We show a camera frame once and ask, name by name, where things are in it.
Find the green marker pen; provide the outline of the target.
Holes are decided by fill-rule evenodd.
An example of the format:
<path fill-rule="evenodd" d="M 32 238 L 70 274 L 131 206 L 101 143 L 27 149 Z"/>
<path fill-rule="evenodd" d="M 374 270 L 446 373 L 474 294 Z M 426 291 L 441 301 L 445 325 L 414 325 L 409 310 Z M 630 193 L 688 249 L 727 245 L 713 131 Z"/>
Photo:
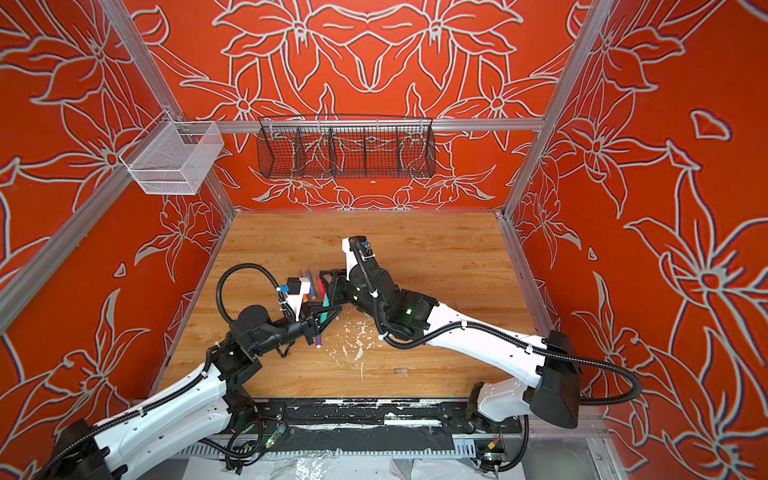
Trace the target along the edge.
<path fill-rule="evenodd" d="M 326 293 L 326 294 L 323 295 L 323 307 L 329 307 L 329 306 L 330 306 L 330 300 L 329 300 L 329 297 L 328 297 L 328 295 Z M 329 314 L 328 314 L 327 311 L 324 311 L 321 314 L 321 316 L 320 316 L 320 323 L 321 324 L 323 324 L 323 323 L 325 323 L 327 321 L 328 315 Z"/>

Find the blue marker pen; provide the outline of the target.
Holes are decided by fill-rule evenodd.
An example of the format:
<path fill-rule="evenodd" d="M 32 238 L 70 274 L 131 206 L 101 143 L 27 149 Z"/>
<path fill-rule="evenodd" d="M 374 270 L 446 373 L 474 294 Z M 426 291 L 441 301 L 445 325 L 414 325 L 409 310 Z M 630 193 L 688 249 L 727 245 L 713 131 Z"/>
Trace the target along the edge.
<path fill-rule="evenodd" d="M 316 290 L 315 290 L 315 286 L 314 286 L 314 280 L 313 280 L 313 276 L 312 276 L 311 270 L 309 268 L 306 269 L 305 276 L 308 279 L 309 285 L 310 285 L 310 288 L 309 288 L 309 298 L 311 300 L 316 300 L 317 296 L 316 296 Z"/>

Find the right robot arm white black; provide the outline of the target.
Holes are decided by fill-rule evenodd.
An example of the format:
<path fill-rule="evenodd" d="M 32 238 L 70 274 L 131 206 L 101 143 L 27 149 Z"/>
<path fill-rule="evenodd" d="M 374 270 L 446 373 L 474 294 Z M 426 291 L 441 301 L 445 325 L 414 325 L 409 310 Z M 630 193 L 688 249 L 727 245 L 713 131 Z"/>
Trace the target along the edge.
<path fill-rule="evenodd" d="M 399 288 L 372 257 L 349 255 L 346 268 L 322 272 L 320 282 L 332 306 L 351 305 L 371 317 L 381 341 L 395 349 L 443 348 L 507 373 L 504 381 L 479 383 L 470 396 L 473 411 L 488 421 L 533 415 L 574 429 L 581 407 L 627 403 L 642 392 L 632 371 L 576 355 L 567 335 L 526 335 L 473 319 L 432 297 Z M 585 396 L 585 367 L 612 373 L 627 384 L 617 394 Z"/>

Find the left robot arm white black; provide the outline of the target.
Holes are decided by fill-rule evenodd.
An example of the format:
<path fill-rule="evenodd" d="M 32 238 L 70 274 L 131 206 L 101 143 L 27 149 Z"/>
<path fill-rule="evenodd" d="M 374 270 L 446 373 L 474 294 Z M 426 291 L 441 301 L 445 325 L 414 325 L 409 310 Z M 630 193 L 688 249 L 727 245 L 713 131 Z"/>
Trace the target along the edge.
<path fill-rule="evenodd" d="M 275 289 L 282 318 L 251 305 L 232 317 L 223 290 L 241 270 L 257 270 Z M 325 270 L 319 301 L 307 300 L 310 280 L 290 277 L 279 284 L 263 266 L 241 263 L 226 270 L 216 285 L 219 314 L 229 331 L 207 349 L 205 359 L 186 378 L 116 416 L 93 425 L 79 420 L 66 427 L 38 479 L 136 479 L 183 448 L 210 445 L 220 432 L 241 433 L 258 424 L 258 410 L 245 385 L 262 368 L 262 358 L 286 357 L 300 339 L 312 344 L 341 314 L 348 274 Z"/>

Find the pink marker pen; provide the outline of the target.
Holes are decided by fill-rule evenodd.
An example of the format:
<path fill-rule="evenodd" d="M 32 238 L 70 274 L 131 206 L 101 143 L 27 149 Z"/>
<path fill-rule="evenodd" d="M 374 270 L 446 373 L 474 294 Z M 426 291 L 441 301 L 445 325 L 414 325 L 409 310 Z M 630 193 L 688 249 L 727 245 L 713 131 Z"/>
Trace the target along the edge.
<path fill-rule="evenodd" d="M 320 278 L 317 278 L 317 296 L 319 301 L 326 301 L 325 287 Z"/>

